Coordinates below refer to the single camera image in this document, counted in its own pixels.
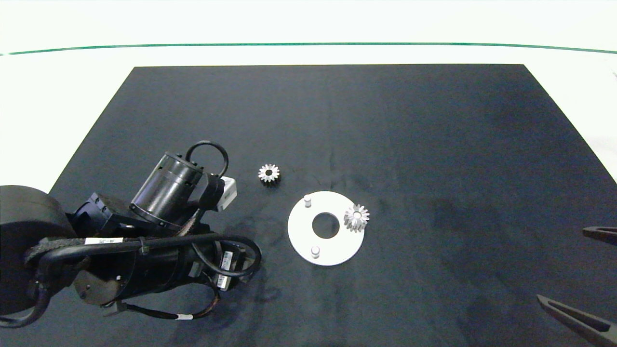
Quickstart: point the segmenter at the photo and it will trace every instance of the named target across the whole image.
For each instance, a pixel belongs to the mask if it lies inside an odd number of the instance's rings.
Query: silver gear
[[[345,211],[345,217],[343,221],[348,229],[355,232],[363,232],[368,220],[368,210],[364,206],[353,205]]]
[[[281,171],[274,164],[265,164],[259,169],[258,177],[264,185],[275,185],[281,180]]]

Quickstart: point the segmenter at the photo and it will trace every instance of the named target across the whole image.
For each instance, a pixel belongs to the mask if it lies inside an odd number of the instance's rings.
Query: white circular plate
[[[343,221],[345,210],[354,203],[333,191],[316,191],[307,196],[310,207],[306,207],[304,198],[300,199],[291,210],[287,224],[289,241],[296,252],[317,265],[338,265],[354,256],[362,245],[364,232],[345,228]],[[339,231],[332,238],[321,238],[313,231],[313,219],[321,213],[331,214],[339,221]]]

